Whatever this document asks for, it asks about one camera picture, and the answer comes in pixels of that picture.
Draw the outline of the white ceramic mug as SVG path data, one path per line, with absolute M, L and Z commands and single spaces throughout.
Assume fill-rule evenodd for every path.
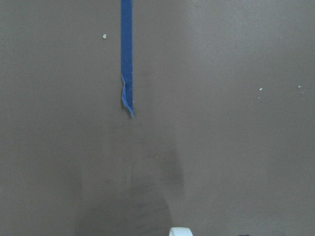
M 193 236 L 191 230 L 185 227 L 172 227 L 169 236 Z

